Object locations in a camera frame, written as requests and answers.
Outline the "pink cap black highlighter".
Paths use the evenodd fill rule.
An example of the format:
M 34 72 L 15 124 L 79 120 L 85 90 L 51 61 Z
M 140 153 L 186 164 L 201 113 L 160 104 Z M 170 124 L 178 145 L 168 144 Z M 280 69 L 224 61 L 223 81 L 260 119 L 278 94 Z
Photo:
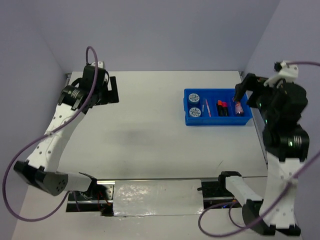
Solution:
M 225 101 L 222 102 L 222 108 L 223 108 L 223 115 L 224 115 L 225 117 L 229 117 L 230 115 L 229 115 L 229 110 L 228 110 L 228 104 L 227 104 L 227 102 L 225 102 Z

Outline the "orange cap black highlighter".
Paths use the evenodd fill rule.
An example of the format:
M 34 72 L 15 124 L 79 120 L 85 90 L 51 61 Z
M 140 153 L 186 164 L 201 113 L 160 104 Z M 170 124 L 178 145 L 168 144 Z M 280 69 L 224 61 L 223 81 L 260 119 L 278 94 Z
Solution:
M 223 117 L 224 116 L 223 102 L 221 100 L 218 100 L 216 106 L 217 106 L 218 115 L 220 117 Z

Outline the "orange clear pen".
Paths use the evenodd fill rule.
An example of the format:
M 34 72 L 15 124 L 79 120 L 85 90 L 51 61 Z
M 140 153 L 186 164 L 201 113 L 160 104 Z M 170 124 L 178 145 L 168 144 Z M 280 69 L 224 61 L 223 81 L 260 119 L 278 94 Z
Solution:
M 206 105 L 208 116 L 211 118 L 212 117 L 211 110 L 210 110 L 209 102 L 206 98 L 205 98 L 205 105 Z

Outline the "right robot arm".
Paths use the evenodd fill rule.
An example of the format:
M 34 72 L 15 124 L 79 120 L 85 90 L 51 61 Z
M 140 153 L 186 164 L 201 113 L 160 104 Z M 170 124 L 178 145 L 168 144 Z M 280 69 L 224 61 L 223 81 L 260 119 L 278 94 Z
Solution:
M 223 196 L 231 193 L 242 206 L 245 227 L 264 236 L 280 232 L 297 237 L 301 229 L 294 216 L 297 179 L 308 156 L 310 138 L 299 125 L 301 113 L 308 104 L 306 90 L 287 76 L 277 76 L 268 83 L 265 77 L 249 73 L 235 86 L 234 99 L 246 91 L 252 94 L 247 101 L 259 110 L 264 120 L 263 144 L 267 156 L 267 182 L 264 197 L 257 195 L 236 171 L 223 171 L 218 177 L 217 190 Z

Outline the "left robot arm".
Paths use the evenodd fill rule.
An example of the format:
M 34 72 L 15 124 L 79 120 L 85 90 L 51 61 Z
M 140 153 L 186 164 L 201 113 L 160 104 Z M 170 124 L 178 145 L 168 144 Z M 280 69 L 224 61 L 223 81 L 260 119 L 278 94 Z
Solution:
M 52 196 L 77 191 L 91 200 L 105 187 L 86 173 L 59 172 L 58 166 L 71 135 L 94 106 L 119 102 L 117 82 L 109 76 L 104 62 L 84 67 L 82 77 L 67 85 L 60 94 L 53 118 L 41 140 L 25 161 L 18 160 L 14 171 L 28 184 Z

